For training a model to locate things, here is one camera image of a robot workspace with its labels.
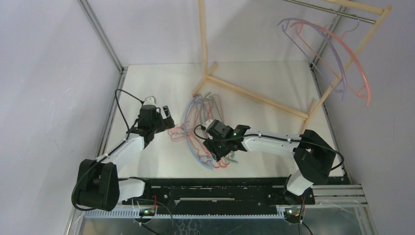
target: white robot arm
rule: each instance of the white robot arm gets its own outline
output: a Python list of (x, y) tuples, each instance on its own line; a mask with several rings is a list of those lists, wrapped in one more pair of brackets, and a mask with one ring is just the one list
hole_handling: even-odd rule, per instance
[(231, 151), (260, 151), (293, 158), (299, 169), (285, 184), (290, 193), (301, 196), (313, 184), (326, 184), (336, 151), (317, 133), (306, 130), (302, 135), (261, 132), (249, 126), (235, 129), (218, 120), (208, 120), (202, 129), (209, 134), (204, 146), (219, 161)]
[(168, 107), (164, 106), (161, 110), (154, 97), (146, 98), (138, 118), (121, 143), (109, 153), (94, 160), (85, 159), (80, 164), (78, 181), (72, 192), (74, 207), (82, 211), (111, 211), (120, 201), (142, 196), (144, 181), (136, 178), (119, 179), (118, 173), (131, 158), (147, 147), (156, 133), (173, 127), (174, 121)]

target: pile of hangers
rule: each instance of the pile of hangers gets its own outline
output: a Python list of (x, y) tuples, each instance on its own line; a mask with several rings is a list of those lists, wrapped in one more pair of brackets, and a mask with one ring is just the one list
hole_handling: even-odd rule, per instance
[(197, 124), (203, 124), (209, 119), (218, 119), (224, 122), (220, 96), (217, 94), (211, 95), (210, 92), (204, 96), (199, 94), (192, 99), (184, 113), (183, 124), (167, 130), (170, 140), (172, 142), (186, 140), (187, 146), (194, 158), (209, 170), (225, 169), (230, 163), (238, 164), (234, 160), (235, 153), (233, 152), (216, 162), (200, 139), (194, 135), (193, 130), (195, 126)]
[[(301, 19), (301, 18), (285, 18), (285, 19), (283, 19), (282, 21), (280, 21), (279, 23), (278, 23), (278, 25), (281, 25), (281, 29), (282, 29), (282, 32), (284, 32), (284, 34), (300, 49), (300, 51), (307, 57), (307, 59), (309, 60), (309, 61), (311, 61), (311, 64), (316, 68), (316, 70), (321, 74), (321, 75), (323, 75), (322, 74), (322, 72), (319, 70), (319, 68), (312, 62), (312, 60), (310, 59), (310, 57), (308, 57), (307, 56), (307, 54), (304, 52), (304, 50), (303, 49), (301, 49), (301, 47), (295, 42), (295, 40), (292, 38), (292, 37), (290, 37), (288, 34), (287, 34), (287, 29), (288, 29), (288, 27), (290, 27), (290, 28), (292, 28), (292, 27), (294, 27), (295, 26), (295, 32), (296, 32), (296, 35), (301, 39), (301, 41), (316, 55), (316, 56), (318, 56), (318, 58), (330, 69), (330, 71), (337, 77), (338, 75), (337, 75), (337, 73), (335, 72), (335, 70), (323, 59), (323, 58), (321, 58), (320, 57), (320, 55), (318, 55), (312, 48), (311, 48), (311, 46), (301, 37), (301, 31), (302, 31), (302, 29), (303, 29), (303, 27), (304, 27), (304, 25), (308, 25), (308, 26), (310, 26), (311, 28), (313, 28), (316, 32), (318, 32), (322, 37), (323, 37), (323, 39), (327, 42), (327, 44), (328, 44), (328, 46), (330, 47), (330, 50), (333, 52), (333, 55), (334, 55), (334, 57), (336, 58), (336, 62), (337, 62), (337, 64), (338, 64), (338, 66), (339, 66), (339, 70), (340, 70), (340, 75), (341, 75), (341, 80), (340, 80), (340, 82), (339, 82), (339, 84), (337, 85), (337, 86), (339, 86), (340, 84), (343, 84), (343, 88), (342, 89), (339, 89), (339, 88), (337, 88), (337, 86), (336, 87), (334, 87), (333, 89), (336, 91), (336, 92), (338, 92), (338, 93), (342, 93), (342, 100), (344, 100), (345, 98), (346, 98), (346, 91), (347, 91), (347, 87), (352, 91), (352, 92), (354, 92), (359, 98), (365, 98), (366, 99), (366, 106), (369, 106), (369, 104), (370, 104), (370, 99), (371, 99), (371, 92), (370, 92), (370, 86), (369, 86), (369, 83), (368, 83), (368, 80), (367, 80), (367, 78), (366, 78), (366, 74), (365, 74), (365, 71), (363, 70), (363, 68), (362, 68), (362, 66), (361, 66), (361, 64), (360, 64), (360, 62), (359, 62), (359, 60), (357, 59), (357, 57), (356, 57), (356, 55), (353, 53), (353, 51), (346, 45), (346, 43), (344, 43), (343, 42), (343, 38), (346, 36), (346, 34), (348, 33), (348, 32), (352, 32), (352, 31), (354, 31), (355, 29), (357, 29), (357, 27), (359, 27), (359, 18), (356, 16), (356, 15), (354, 15), (356, 18), (357, 18), (357, 26), (353, 29), (353, 30), (348, 30), (348, 31), (346, 31), (346, 32), (344, 32), (344, 34), (341, 36), (341, 37), (339, 37), (339, 36), (337, 36), (336, 34), (334, 34), (333, 32), (331, 32), (329, 29), (327, 29), (326, 27), (327, 27), (327, 25), (326, 26), (321, 26), (321, 25), (318, 25), (318, 24), (314, 24), (314, 23), (311, 23), (311, 22), (309, 22), (309, 21), (306, 21), (306, 20), (304, 20), (304, 19)], [(363, 79), (363, 82), (364, 82), (364, 86), (359, 90), (359, 91), (356, 91), (356, 90), (354, 90), (350, 85), (348, 85), (347, 84), (347, 79), (346, 79), (346, 73), (345, 73), (345, 69), (344, 69), (344, 67), (343, 67), (343, 64), (342, 64), (342, 61), (341, 61), (341, 59), (340, 59), (340, 57), (339, 57), (339, 54), (337, 53), (337, 50), (335, 49), (335, 47), (334, 47), (334, 45), (333, 45), (333, 43), (331, 42), (331, 40), (330, 40), (330, 38), (329, 38), (329, 36), (328, 35), (330, 35), (332, 38), (334, 38), (347, 52), (348, 52), (348, 54), (350, 55), (350, 57), (351, 57), (351, 59), (353, 60), (353, 62), (355, 63), (355, 65), (357, 66), (357, 68), (358, 68), (358, 70), (359, 70), (359, 72), (360, 72), (360, 74), (361, 74), (361, 76), (362, 76), (362, 79)]]

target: wooden frame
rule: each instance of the wooden frame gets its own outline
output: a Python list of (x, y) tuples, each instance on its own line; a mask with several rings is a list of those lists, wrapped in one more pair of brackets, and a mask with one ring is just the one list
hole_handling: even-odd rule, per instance
[[(337, 5), (340, 5), (340, 6), (355, 8), (355, 9), (358, 9), (358, 10), (362, 10), (362, 11), (365, 11), (365, 12), (369, 12), (369, 13), (379, 15), (379, 18), (376, 20), (376, 23), (372, 26), (372, 28), (369, 30), (369, 32), (363, 37), (363, 39), (361, 40), (359, 46), (354, 51), (356, 56), (358, 56), (362, 52), (363, 48), (367, 45), (369, 40), (374, 36), (374, 34), (377, 31), (377, 29), (379, 28), (379, 26), (383, 23), (383, 21), (385, 21), (385, 19), (388, 17), (388, 15), (390, 14), (390, 12), (392, 10), (391, 5), (388, 5), (386, 8), (379, 8), (379, 7), (374, 7), (374, 6), (361, 4), (361, 3), (357, 3), (357, 2), (346, 1), (346, 0), (323, 0), (323, 1), (331, 2), (331, 3), (335, 3)], [(198, 0), (198, 5), (199, 5), (200, 38), (201, 38), (202, 58), (203, 58), (203, 79), (197, 85), (197, 87), (193, 90), (193, 94), (192, 94), (193, 97), (195, 97), (199, 93), (199, 90), (203, 87), (205, 82), (211, 82), (211, 83), (214, 83), (218, 86), (225, 87), (225, 88), (227, 88), (227, 89), (229, 89), (229, 90), (231, 90), (235, 93), (238, 93), (240, 95), (248, 97), (252, 100), (256, 100), (256, 101), (262, 102), (264, 104), (270, 105), (270, 106), (272, 106), (272, 107), (274, 107), (274, 108), (276, 108), (276, 109), (278, 109), (282, 112), (285, 112), (287, 114), (291, 114), (291, 115), (293, 115), (297, 118), (300, 118), (300, 119), (304, 120), (304, 125), (303, 125), (303, 128), (301, 130), (301, 133), (303, 133), (304, 130), (307, 128), (310, 120), (316, 114), (317, 110), (321, 107), (321, 105), (327, 99), (328, 95), (333, 91), (333, 87), (335, 87), (340, 82), (341, 75), (337, 74), (336, 79), (333, 80), (333, 82), (331, 83), (331, 86), (328, 87), (328, 89), (324, 92), (324, 94), (322, 95), (321, 99), (318, 102), (313, 100), (308, 114), (303, 113), (299, 110), (296, 110), (296, 109), (294, 109), (292, 107), (289, 107), (285, 104), (282, 104), (280, 102), (269, 99), (269, 98), (267, 98), (263, 95), (256, 94), (254, 92), (251, 92), (251, 91), (248, 91), (244, 88), (241, 88), (237, 85), (234, 85), (234, 84), (231, 84), (229, 82), (223, 81), (219, 78), (216, 78), (216, 77), (212, 76), (211, 74), (217, 68), (218, 63), (214, 63), (213, 66), (209, 70), (207, 69), (207, 66), (208, 66), (208, 49), (207, 49), (207, 43), (206, 43), (205, 0)], [(353, 60), (349, 59), (349, 61), (346, 63), (345, 71), (347, 71), (350, 68), (352, 63), (353, 63)]]

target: clothes hanger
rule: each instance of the clothes hanger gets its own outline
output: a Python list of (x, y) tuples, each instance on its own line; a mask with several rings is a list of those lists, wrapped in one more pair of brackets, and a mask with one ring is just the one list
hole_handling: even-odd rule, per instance
[[(337, 12), (336, 12), (336, 10), (334, 10), (333, 8), (332, 8), (332, 10), (334, 11), (334, 15), (335, 15), (335, 18), (333, 19), (333, 21), (330, 23), (330, 24), (326, 24), (324, 27), (325, 28), (327, 28), (327, 26), (329, 26), (329, 25), (333, 25), (334, 24), (334, 22), (337, 20)], [(310, 49), (310, 51), (311, 52), (313, 52), (313, 54), (315, 55), (315, 56), (317, 56), (327, 67), (328, 67), (328, 69), (332, 72), (332, 74), (334, 74), (335, 76), (337, 76), (337, 72), (335, 72), (334, 71), (334, 69), (323, 59), (323, 58), (321, 58), (320, 57), (320, 55), (317, 53), (317, 52), (315, 52), (313, 49), (312, 49), (312, 47), (301, 37), (301, 31), (302, 31), (302, 29), (303, 29), (303, 24), (301, 25), (301, 27), (300, 27), (300, 29), (298, 29), (297, 27), (296, 27), (296, 34), (297, 34), (297, 36), (301, 39), (301, 41), (308, 47), (308, 49)], [(333, 87), (333, 89), (334, 89), (334, 91), (336, 91), (336, 92), (342, 92), (342, 90), (338, 90), (338, 89), (336, 89), (336, 87), (338, 87), (340, 85), (340, 83), (339, 84), (337, 84), (337, 86), (335, 86), (335, 87)]]
[[(287, 30), (287, 28), (288, 28), (288, 24), (289, 24), (289, 22), (291, 21), (291, 20), (301, 20), (301, 21), (305, 21), (305, 20), (303, 20), (303, 19), (300, 19), (300, 18), (286, 18), (286, 19), (283, 19), (282, 21), (280, 21), (278, 24), (277, 24), (277, 26), (278, 25), (280, 25), (280, 24), (282, 24), (282, 22), (284, 22), (284, 21), (288, 21), (287, 22), (287, 25), (286, 26), (284, 26), (284, 24), (282, 24), (281, 25), (281, 29), (282, 29), (282, 32), (284, 32), (284, 34), (291, 40), (291, 42), (293, 42), (294, 43), (294, 45), (296, 45), (296, 47), (298, 47), (298, 49), (300, 49), (300, 51), (305, 55), (305, 57), (311, 62), (311, 64), (316, 68), (316, 70), (322, 75), (322, 76), (324, 76), (323, 75), (323, 73), (319, 70), (319, 68), (317, 67), (317, 65), (316, 64), (314, 64), (314, 62), (310, 59), (310, 57), (308, 57), (308, 55), (304, 52), (304, 50), (294, 41), (294, 39), (292, 38), (292, 37), (290, 37), (288, 34), (287, 34), (287, 32), (286, 32), (286, 30)], [(346, 91), (347, 91), (347, 82), (346, 82), (346, 73), (345, 73), (345, 70), (344, 70), (344, 67), (343, 67), (343, 64), (342, 64), (342, 61), (341, 61), (341, 59), (340, 59), (340, 57), (339, 57), (339, 54), (337, 53), (337, 50), (335, 49), (335, 47), (334, 47), (334, 45), (333, 45), (333, 43), (330, 41), (330, 39), (328, 38), (328, 36), (327, 36), (327, 34), (325, 34), (322, 30), (320, 30), (320, 29), (318, 29), (318, 28), (315, 28), (315, 30), (318, 32), (318, 33), (320, 33), (321, 34), (321, 36), (323, 37), (323, 39), (327, 42), (327, 44), (328, 44), (328, 46), (330, 47), (330, 50), (333, 52), (333, 55), (334, 55), (334, 57), (336, 58), (336, 61), (337, 61), (337, 64), (339, 65), (339, 70), (340, 70), (340, 74), (341, 74), (341, 81), (343, 82), (343, 85), (344, 85), (344, 88), (342, 89), (342, 90), (336, 90), (335, 89), (335, 91), (337, 91), (337, 92), (343, 92), (343, 95), (342, 95), (342, 100), (344, 100), (345, 99), (345, 97), (346, 97)]]
[[(370, 101), (371, 101), (371, 90), (370, 90), (370, 86), (368, 83), (368, 80), (366, 78), (366, 74), (365, 71), (363, 70), (362, 65), (360, 64), (359, 60), (357, 59), (356, 55), (353, 53), (353, 51), (348, 47), (348, 45), (346, 43), (343, 42), (343, 40), (341, 38), (339, 38), (339, 36), (337, 36), (336, 34), (332, 33), (330, 30), (328, 30), (325, 27), (322, 27), (321, 25), (317, 25), (317, 24), (313, 24), (311, 22), (308, 22), (306, 20), (300, 19), (300, 18), (287, 18), (290, 20), (297, 20), (297, 22), (293, 23), (290, 27), (293, 27), (295, 25), (301, 24), (301, 26), (303, 26), (304, 24), (311, 26), (312, 28), (316, 29), (320, 29), (324, 32), (326, 32), (327, 34), (329, 34), (330, 36), (332, 36), (337, 42), (339, 42), (339, 44), (344, 47), (344, 49), (349, 53), (351, 59), (353, 60), (353, 62), (355, 63), (355, 65), (357, 66), (360, 74), (362, 75), (362, 79), (363, 82), (365, 83), (365, 85), (358, 91), (356, 92), (351, 86), (349, 86), (349, 89), (355, 93), (359, 98), (366, 98), (366, 106), (370, 105)], [(354, 31), (355, 29), (357, 29), (357, 27), (355, 27), (353, 30), (349, 30), (346, 31), (342, 37), (344, 37), (346, 35), (346, 33)]]

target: metal frame pole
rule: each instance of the metal frame pole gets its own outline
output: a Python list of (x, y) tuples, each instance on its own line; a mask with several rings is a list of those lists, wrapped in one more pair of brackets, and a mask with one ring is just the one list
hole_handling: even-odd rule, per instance
[(108, 55), (111, 57), (114, 65), (118, 69), (118, 71), (122, 72), (123, 66), (115, 53), (113, 46), (110, 43), (107, 35), (104, 32), (101, 24), (98, 21), (95, 13), (93, 12), (91, 5), (87, 0), (78, 0), (79, 5), (81, 6), (82, 10), (84, 11), (85, 15), (87, 16), (88, 20), (90, 21), (95, 33), (97, 34), (99, 40), (101, 41), (102, 45), (104, 46), (105, 50), (107, 51)]

